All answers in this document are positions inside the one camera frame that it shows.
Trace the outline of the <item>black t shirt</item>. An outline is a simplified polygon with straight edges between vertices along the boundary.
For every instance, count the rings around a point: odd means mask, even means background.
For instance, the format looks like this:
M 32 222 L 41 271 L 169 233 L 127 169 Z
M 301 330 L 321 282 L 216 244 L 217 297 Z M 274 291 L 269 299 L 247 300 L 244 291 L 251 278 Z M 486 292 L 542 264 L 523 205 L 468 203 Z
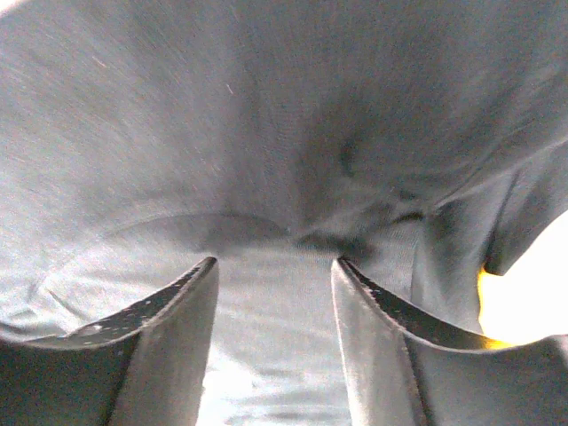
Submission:
M 331 268 L 453 326 L 567 210 L 564 1 L 23 1 L 1 342 L 218 264 L 194 425 L 356 425 Z

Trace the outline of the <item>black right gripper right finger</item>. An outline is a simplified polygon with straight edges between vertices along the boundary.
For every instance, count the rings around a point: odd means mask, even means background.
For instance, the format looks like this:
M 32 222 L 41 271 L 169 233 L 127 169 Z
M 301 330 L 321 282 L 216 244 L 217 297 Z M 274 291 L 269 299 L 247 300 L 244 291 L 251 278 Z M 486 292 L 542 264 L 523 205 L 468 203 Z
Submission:
M 509 346 L 438 319 L 362 275 L 331 268 L 356 425 L 564 425 L 567 339 Z

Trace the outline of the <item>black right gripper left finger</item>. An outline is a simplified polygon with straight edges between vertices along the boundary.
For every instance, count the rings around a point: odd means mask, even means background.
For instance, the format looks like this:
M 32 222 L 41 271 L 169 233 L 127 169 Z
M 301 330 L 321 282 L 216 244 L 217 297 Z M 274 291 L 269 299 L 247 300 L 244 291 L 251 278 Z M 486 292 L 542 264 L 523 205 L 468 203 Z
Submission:
M 65 336 L 1 342 L 3 425 L 194 425 L 217 307 L 213 257 Z

